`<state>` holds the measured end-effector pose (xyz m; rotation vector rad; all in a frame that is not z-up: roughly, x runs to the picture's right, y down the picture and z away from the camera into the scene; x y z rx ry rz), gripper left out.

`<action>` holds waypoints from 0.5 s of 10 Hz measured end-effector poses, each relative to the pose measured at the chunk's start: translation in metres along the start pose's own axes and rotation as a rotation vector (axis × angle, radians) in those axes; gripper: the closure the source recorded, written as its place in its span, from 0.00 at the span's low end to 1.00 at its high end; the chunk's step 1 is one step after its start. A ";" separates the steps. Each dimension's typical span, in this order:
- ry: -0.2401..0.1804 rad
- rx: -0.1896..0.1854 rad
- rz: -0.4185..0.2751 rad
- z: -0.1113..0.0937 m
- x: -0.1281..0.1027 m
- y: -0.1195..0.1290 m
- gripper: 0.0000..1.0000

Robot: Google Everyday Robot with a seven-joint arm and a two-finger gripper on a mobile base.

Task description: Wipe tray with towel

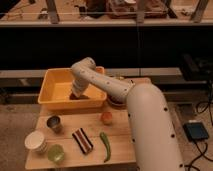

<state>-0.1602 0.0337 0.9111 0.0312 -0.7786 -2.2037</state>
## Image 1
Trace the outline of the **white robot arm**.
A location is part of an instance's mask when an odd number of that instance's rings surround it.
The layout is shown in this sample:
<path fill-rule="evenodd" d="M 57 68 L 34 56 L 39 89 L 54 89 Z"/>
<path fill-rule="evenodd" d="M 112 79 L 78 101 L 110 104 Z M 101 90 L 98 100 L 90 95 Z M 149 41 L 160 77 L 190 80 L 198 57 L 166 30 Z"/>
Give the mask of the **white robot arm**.
<path fill-rule="evenodd" d="M 126 104 L 137 171 L 185 171 L 162 91 L 152 83 L 129 83 L 99 74 L 95 68 L 90 57 L 71 66 L 72 93 L 79 97 L 92 84 Z"/>

